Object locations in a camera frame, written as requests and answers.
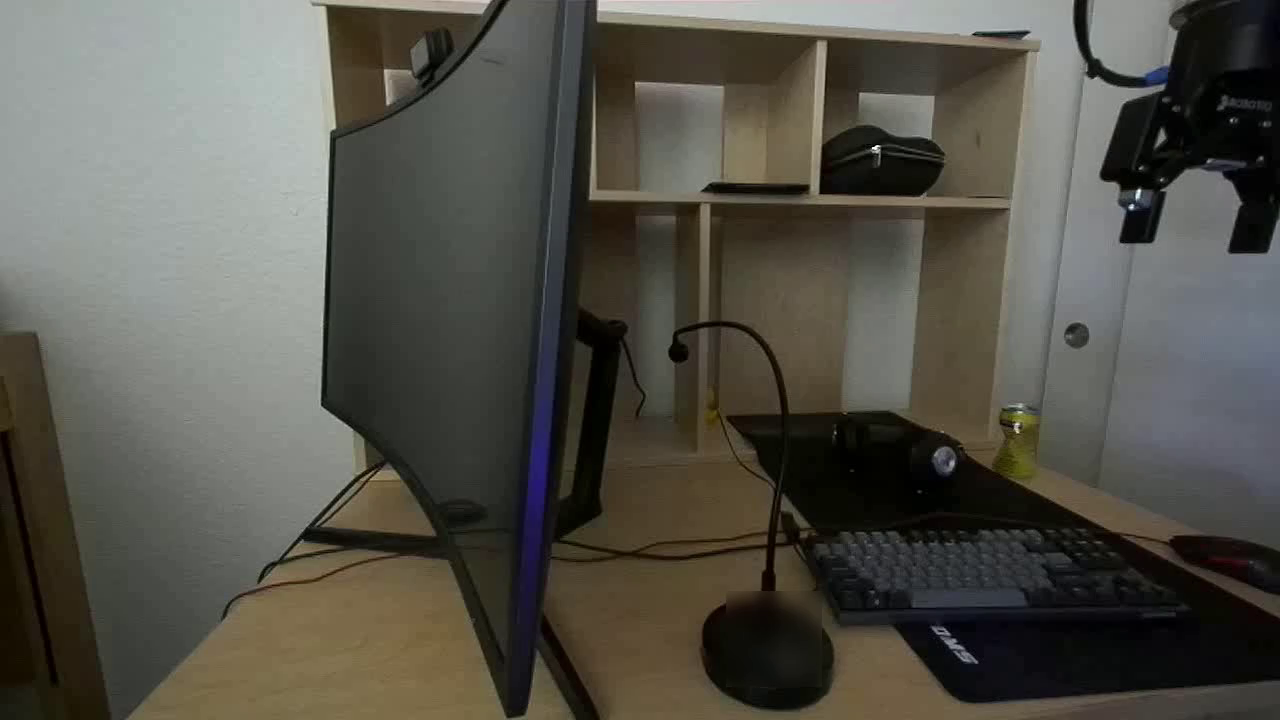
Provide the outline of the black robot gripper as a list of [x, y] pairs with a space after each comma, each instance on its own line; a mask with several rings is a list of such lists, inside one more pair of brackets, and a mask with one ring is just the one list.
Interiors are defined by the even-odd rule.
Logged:
[[1102, 176], [1121, 183], [1121, 239], [1151, 244], [1166, 183], [1186, 169], [1231, 179], [1239, 208], [1228, 247], [1273, 247], [1280, 219], [1280, 0], [1186, 0], [1173, 62], [1151, 96], [1121, 107]]

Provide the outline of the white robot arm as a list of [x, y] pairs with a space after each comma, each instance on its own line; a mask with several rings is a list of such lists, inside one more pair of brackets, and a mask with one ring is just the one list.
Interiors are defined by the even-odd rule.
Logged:
[[1130, 91], [1102, 159], [1121, 239], [1151, 244], [1169, 189], [1216, 171], [1237, 189], [1228, 252], [1262, 255], [1280, 219], [1280, 0], [1145, 2], [1169, 7], [1169, 27], [1071, 0], [1086, 75]]

